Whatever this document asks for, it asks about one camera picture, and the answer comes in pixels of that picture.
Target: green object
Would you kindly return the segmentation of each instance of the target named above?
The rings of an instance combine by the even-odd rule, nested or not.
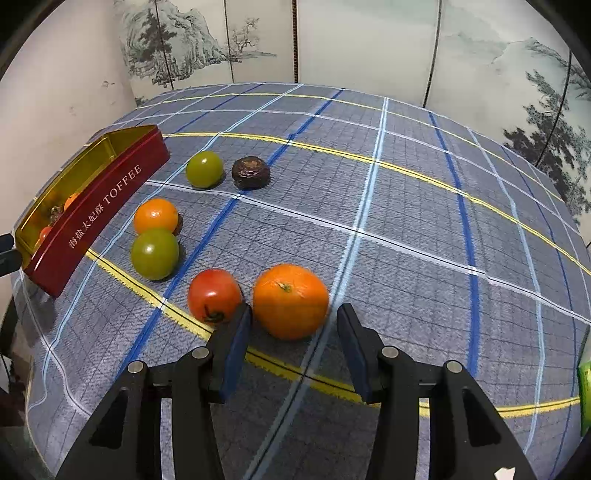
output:
[[[591,335],[587,336],[578,368],[581,399],[581,437],[591,427]]]
[[[131,264],[137,273],[149,280],[168,277],[177,262],[177,239],[163,228],[142,233],[131,246]]]
[[[187,180],[198,189],[208,189],[220,181],[223,161],[212,151],[195,153],[187,164]]]

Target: metal screw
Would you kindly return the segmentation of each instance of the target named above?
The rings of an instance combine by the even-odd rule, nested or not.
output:
[[[396,358],[398,353],[398,349],[394,346],[385,346],[382,348],[382,355],[387,358]]]
[[[144,369],[144,364],[138,360],[136,360],[135,362],[131,362],[128,366],[127,366],[127,371],[130,374],[138,374],[140,373],[142,370]]]
[[[209,350],[207,350],[207,347],[198,346],[195,350],[193,350],[191,355],[193,355],[193,358],[205,358],[209,355]]]
[[[462,371],[462,364],[452,360],[451,362],[447,363],[447,369],[453,374],[458,374]]]

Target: triangular cutout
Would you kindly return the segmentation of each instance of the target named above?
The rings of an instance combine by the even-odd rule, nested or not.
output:
[[[470,390],[462,392],[464,410],[468,423],[468,436],[470,445],[484,447],[501,441],[501,435],[496,431],[490,418]]]
[[[95,447],[117,450],[123,439],[123,424],[127,410],[127,390],[121,390],[90,438]]]

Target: dark brown fruit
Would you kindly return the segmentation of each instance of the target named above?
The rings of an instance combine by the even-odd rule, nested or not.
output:
[[[234,162],[232,178],[236,187],[241,190],[261,189],[269,185],[271,170],[258,157],[244,157]]]
[[[62,207],[52,207],[51,213],[49,214],[49,225],[54,226],[63,213],[64,209]]]

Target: green fruit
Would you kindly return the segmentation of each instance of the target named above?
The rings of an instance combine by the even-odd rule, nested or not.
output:
[[[187,180],[198,189],[208,189],[220,181],[223,161],[211,151],[195,153],[187,164]]]
[[[163,228],[147,230],[131,246],[131,264],[137,273],[150,280],[168,277],[177,262],[177,239]]]

